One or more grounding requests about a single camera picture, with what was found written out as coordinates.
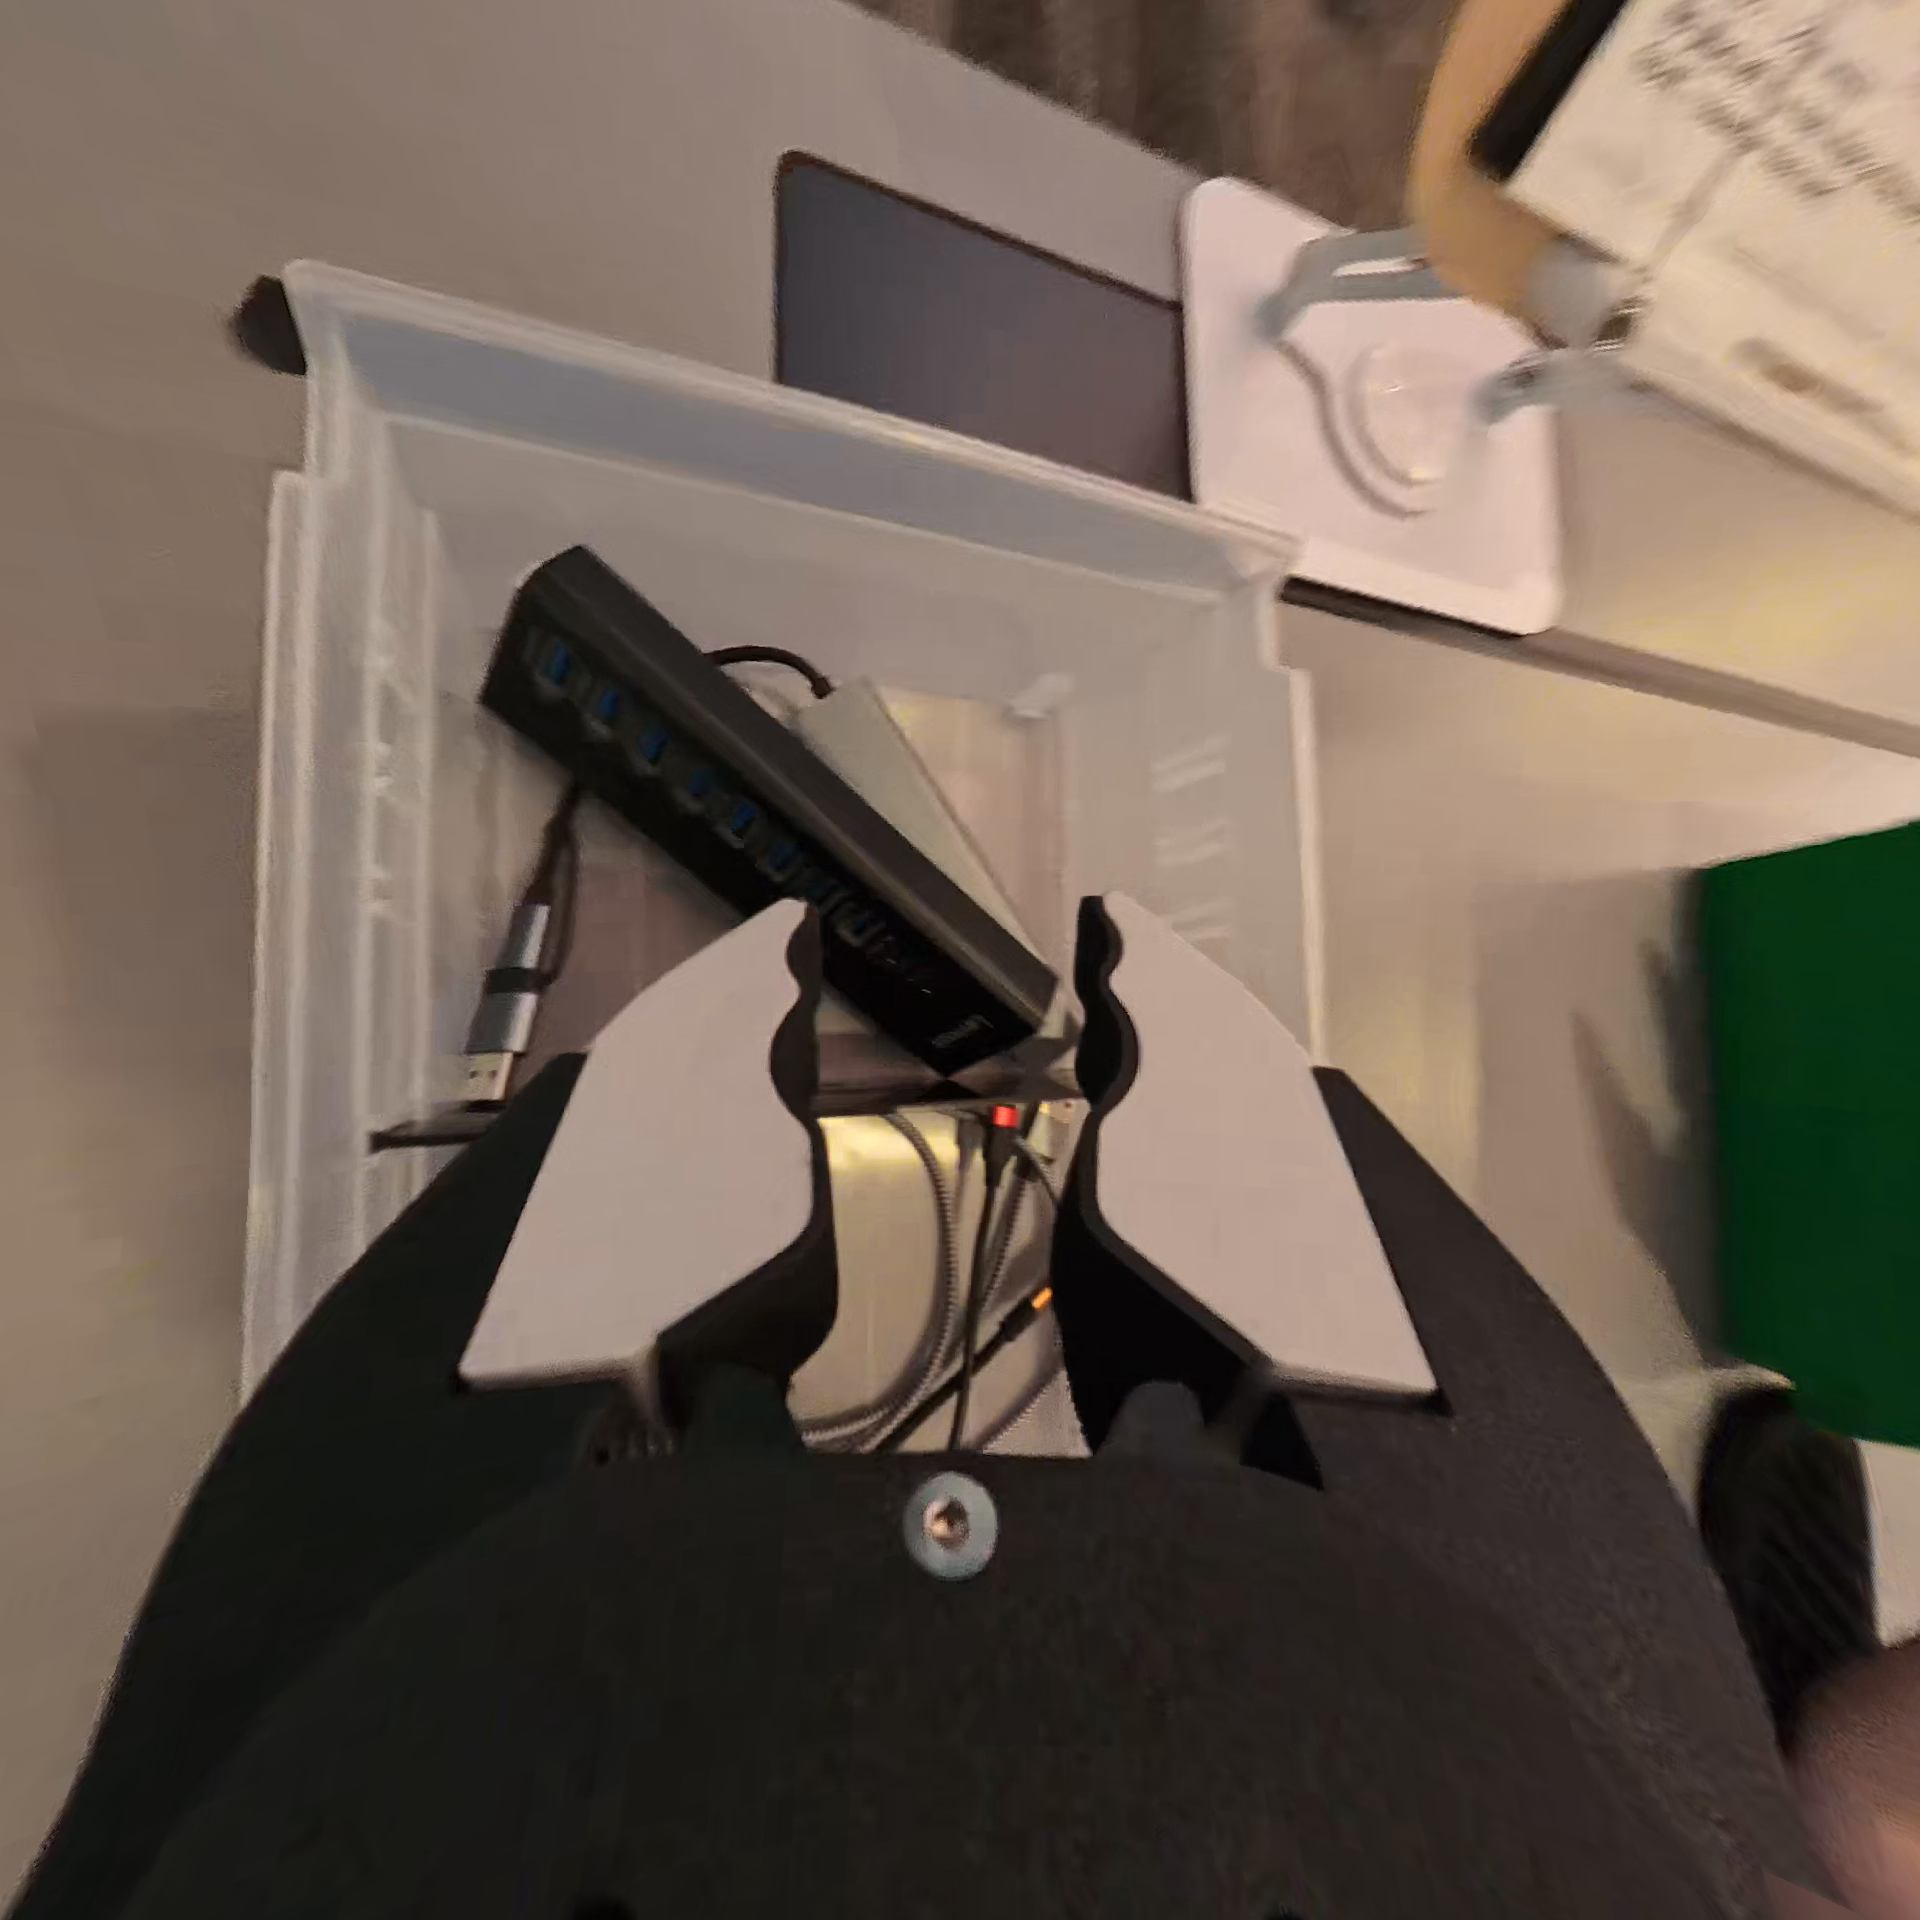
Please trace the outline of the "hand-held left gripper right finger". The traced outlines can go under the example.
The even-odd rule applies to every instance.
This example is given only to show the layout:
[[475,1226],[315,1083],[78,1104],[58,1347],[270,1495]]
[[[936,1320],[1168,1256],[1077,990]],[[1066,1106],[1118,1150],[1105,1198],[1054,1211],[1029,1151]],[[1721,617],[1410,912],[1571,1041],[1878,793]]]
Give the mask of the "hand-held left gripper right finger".
[[1143,1384],[1208,1421],[1244,1391],[1426,1404],[1438,1373],[1311,1049],[1121,891],[1077,903],[1075,993],[1086,1109],[1051,1316],[1084,1440]]

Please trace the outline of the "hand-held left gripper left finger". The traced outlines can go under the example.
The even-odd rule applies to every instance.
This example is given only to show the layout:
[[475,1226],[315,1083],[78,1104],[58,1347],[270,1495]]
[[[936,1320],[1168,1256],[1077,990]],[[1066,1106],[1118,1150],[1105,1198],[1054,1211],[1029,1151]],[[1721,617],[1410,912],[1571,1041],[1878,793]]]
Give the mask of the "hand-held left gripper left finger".
[[459,1356],[468,1387],[625,1384],[679,1442],[792,1442],[835,1323],[822,930],[777,901],[589,1045]]

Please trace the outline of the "dark grey usb hub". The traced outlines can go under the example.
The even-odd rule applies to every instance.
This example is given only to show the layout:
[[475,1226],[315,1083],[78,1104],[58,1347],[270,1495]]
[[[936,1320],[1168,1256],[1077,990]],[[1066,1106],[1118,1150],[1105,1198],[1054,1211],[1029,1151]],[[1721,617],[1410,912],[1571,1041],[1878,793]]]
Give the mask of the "dark grey usb hub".
[[590,549],[522,577],[480,705],[741,916],[811,912],[825,986],[925,1069],[1041,1030],[1044,961]]

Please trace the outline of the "green plastic bin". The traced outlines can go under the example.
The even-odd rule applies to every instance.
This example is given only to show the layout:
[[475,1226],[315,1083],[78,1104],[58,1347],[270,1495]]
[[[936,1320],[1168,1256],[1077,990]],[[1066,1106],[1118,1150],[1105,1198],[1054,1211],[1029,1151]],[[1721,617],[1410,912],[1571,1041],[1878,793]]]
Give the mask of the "green plastic bin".
[[1717,1333],[1916,1447],[1916,823],[1699,874]]

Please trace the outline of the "clear plastic box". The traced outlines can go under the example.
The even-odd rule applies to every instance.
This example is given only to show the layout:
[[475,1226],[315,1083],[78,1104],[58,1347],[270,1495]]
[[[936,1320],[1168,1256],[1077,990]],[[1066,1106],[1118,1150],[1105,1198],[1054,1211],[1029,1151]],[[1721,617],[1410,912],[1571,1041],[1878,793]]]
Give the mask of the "clear plastic box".
[[232,312],[303,375],[267,509],[243,1393],[439,1157],[559,778],[476,705],[519,581],[589,544],[690,639],[889,691],[1069,980],[1125,891],[1327,1050],[1289,549],[1134,485],[295,261]]

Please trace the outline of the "white metal stand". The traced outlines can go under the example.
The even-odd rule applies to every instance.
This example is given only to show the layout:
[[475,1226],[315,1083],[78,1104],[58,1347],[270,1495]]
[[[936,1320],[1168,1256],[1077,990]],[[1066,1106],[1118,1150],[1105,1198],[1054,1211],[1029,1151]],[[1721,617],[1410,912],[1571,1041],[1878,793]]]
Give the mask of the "white metal stand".
[[1535,638],[1563,614],[1558,415],[1619,343],[1545,345],[1425,259],[1242,180],[1182,204],[1190,484],[1334,593]]

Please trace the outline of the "printed instruction sheet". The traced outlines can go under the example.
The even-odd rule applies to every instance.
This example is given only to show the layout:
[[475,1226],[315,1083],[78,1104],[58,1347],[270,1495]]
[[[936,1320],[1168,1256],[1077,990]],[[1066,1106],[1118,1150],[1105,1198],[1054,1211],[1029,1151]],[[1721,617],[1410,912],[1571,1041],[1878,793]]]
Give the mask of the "printed instruction sheet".
[[1916,517],[1916,2],[1563,2],[1469,152],[1648,385]]

